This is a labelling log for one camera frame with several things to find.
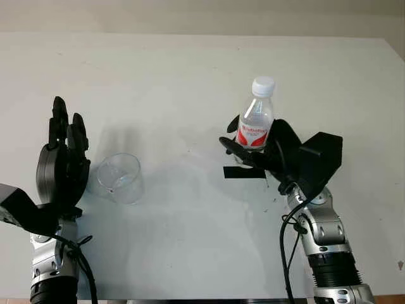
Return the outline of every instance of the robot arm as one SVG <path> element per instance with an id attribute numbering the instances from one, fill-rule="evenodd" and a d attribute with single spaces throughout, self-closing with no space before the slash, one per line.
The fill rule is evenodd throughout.
<path id="1" fill-rule="evenodd" d="M 79 267 L 89 279 L 92 303 L 97 303 L 90 266 L 77 243 L 76 219 L 89 175 L 89 147 L 82 117 L 75 113 L 68 124 L 65 102 L 56 97 L 49 120 L 49 142 L 40 152 L 37 190 L 42 204 L 35 205 L 16 187 L 0 184 L 0 220 L 32 233 L 32 304 L 76 304 Z"/>
<path id="2" fill-rule="evenodd" d="M 288 195 L 291 209 L 304 202 L 298 187 Z M 327 187 L 297 214 L 306 233 L 301 234 L 312 268 L 317 304 L 371 304 L 370 287 L 361 283 L 342 221 L 333 210 L 332 194 Z"/>
<path id="3" fill-rule="evenodd" d="M 232 121 L 228 132 L 237 129 L 237 121 Z M 292 211 L 280 230 L 280 250 L 290 302 L 293 304 L 294 299 L 285 261 L 284 230 L 289 219 L 295 216 L 313 270 L 316 302 L 374 303 L 370 288 L 361 283 L 342 222 L 333 210 L 332 195 L 326 188 L 341 165 L 342 138 L 319 132 L 302 143 L 287 122 L 275 120 L 264 153 L 247 152 L 226 137 L 221 137 L 220 142 L 228 154 L 237 155 L 245 165 L 269 170 L 280 181 L 280 194 L 288 197 Z"/>

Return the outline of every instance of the bottle cap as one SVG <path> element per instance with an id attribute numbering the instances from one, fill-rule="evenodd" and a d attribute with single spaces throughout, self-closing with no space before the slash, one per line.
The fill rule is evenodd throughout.
<path id="1" fill-rule="evenodd" d="M 257 97 L 270 97 L 275 84 L 274 79 L 269 76 L 256 77 L 252 83 L 252 93 Z"/>

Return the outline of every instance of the white tabletop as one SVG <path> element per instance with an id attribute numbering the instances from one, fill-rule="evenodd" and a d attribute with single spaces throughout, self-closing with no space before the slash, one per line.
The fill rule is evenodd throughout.
<path id="1" fill-rule="evenodd" d="M 0 34 L 0 181 L 39 202 L 38 155 L 62 96 L 84 117 L 93 167 L 131 153 L 146 182 L 135 206 L 88 192 L 78 204 L 100 298 L 285 298 L 285 200 L 271 177 L 225 180 L 234 160 L 218 142 L 257 75 L 275 78 L 277 117 L 302 140 L 343 136 L 335 210 L 373 293 L 403 293 L 404 62 L 380 39 Z M 0 235 L 0 297 L 26 298 L 29 234 L 0 223 Z M 291 278 L 295 296 L 313 294 L 301 249 Z"/>

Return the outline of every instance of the wire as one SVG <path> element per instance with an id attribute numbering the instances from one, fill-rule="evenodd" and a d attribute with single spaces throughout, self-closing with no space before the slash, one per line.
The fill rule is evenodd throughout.
<path id="1" fill-rule="evenodd" d="M 82 253 L 82 250 L 80 249 L 80 247 L 82 245 L 84 245 L 85 243 L 89 242 L 92 239 L 92 236 L 85 237 L 81 242 L 79 242 L 77 244 L 72 241 L 69 241 L 68 239 L 65 239 L 64 237 L 61 237 L 61 236 L 51 235 L 49 237 L 62 242 L 63 245 L 66 245 L 67 247 L 69 247 L 72 250 L 73 257 L 76 259 L 79 267 L 83 270 L 84 274 L 87 277 L 87 280 L 89 281 L 91 303 L 97 304 L 97 289 L 96 289 L 96 282 L 94 280 L 93 272 L 91 271 L 90 264 L 88 263 L 86 257 L 84 256 L 84 254 Z"/>
<path id="2" fill-rule="evenodd" d="M 294 257 L 294 253 L 296 252 L 296 249 L 297 249 L 297 245 L 298 245 L 298 241 L 299 241 L 299 236 L 300 236 L 300 234 L 297 233 L 296 242 L 294 243 L 294 247 L 292 248 L 292 251 L 291 251 L 291 256 L 290 256 L 289 264 L 288 264 L 288 266 L 287 266 L 287 269 L 288 269 L 289 272 L 290 272 L 290 266 L 291 266 L 292 258 Z"/>
<path id="3" fill-rule="evenodd" d="M 285 220 L 285 219 L 287 218 L 287 216 L 288 216 L 288 215 L 285 214 L 285 215 L 283 215 L 283 216 L 281 217 L 281 219 L 282 219 L 282 220 Z M 299 236 L 301 235 L 301 233 L 296 229 L 296 225 L 298 224 L 298 220 L 297 220 L 295 217 L 292 217 L 291 219 L 294 220 L 294 221 L 293 221 L 293 222 L 288 222 L 287 224 L 294 226 L 294 229 L 297 231 L 297 237 L 296 237 L 296 241 L 295 241 L 295 243 L 294 243 L 294 246 L 293 246 L 293 248 L 292 248 L 291 256 L 290 256 L 290 259 L 289 259 L 289 264 L 288 264 L 288 267 L 287 267 L 287 269 L 288 269 L 289 271 L 290 271 L 290 266 L 291 266 L 292 259 L 293 259 L 293 257 L 294 257 L 295 252 L 296 252 L 296 249 L 297 249 Z"/>
<path id="4" fill-rule="evenodd" d="M 279 241 L 280 241 L 281 261 L 283 264 L 285 290 L 287 291 L 287 296 L 289 297 L 290 304 L 295 304 L 295 301 L 294 301 L 294 297 L 292 295 L 292 290 L 291 290 L 289 266 L 287 265 L 287 259 L 285 258 L 285 247 L 284 247 L 285 228 L 288 224 L 291 224 L 290 219 L 293 218 L 294 214 L 296 214 L 300 209 L 305 208 L 305 206 L 308 205 L 312 200 L 313 200 L 312 197 L 308 197 L 303 203 L 297 205 L 294 209 L 292 209 L 291 212 L 284 218 L 283 223 L 280 228 Z"/>

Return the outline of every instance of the bottle label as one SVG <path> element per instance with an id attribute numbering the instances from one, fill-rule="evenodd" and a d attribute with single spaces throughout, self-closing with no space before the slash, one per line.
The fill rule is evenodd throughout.
<path id="1" fill-rule="evenodd" d="M 258 126 L 251 126 L 239 120 L 236 142 L 245 148 L 262 148 L 265 145 L 268 129 Z"/>

